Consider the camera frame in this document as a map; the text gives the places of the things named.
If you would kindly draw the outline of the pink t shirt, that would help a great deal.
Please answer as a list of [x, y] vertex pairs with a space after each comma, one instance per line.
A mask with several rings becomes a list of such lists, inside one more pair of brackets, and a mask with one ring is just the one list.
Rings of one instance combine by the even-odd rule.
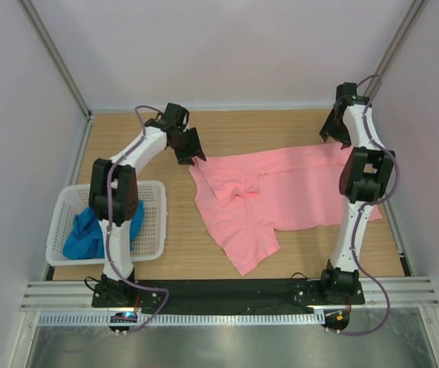
[[195, 204], [240, 275], [279, 250], [276, 231], [341, 224], [349, 154], [330, 143], [194, 160]]

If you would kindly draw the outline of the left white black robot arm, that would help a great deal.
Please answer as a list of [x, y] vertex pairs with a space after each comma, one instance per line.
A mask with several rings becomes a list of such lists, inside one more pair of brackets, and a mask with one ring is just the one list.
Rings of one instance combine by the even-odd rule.
[[144, 121], [138, 106], [135, 113], [141, 133], [123, 151], [93, 163], [89, 207], [103, 233], [104, 266], [93, 289], [94, 307], [126, 307], [139, 293], [130, 255], [130, 226], [139, 207], [137, 174], [158, 153], [170, 148], [178, 164], [193, 166], [194, 159], [206, 160], [198, 131], [188, 125], [189, 111], [168, 103], [162, 112]]

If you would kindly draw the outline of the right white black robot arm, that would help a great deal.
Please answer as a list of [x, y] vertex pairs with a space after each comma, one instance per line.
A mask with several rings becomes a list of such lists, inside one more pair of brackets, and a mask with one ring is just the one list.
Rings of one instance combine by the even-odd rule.
[[339, 178], [344, 198], [341, 229], [335, 250], [321, 274], [319, 295], [327, 303], [348, 301], [360, 295], [360, 253], [365, 228], [377, 204], [384, 202], [393, 172], [399, 168], [395, 153], [387, 149], [372, 121], [372, 102], [358, 92], [358, 84], [344, 82], [336, 88], [336, 100], [319, 134], [351, 152]]

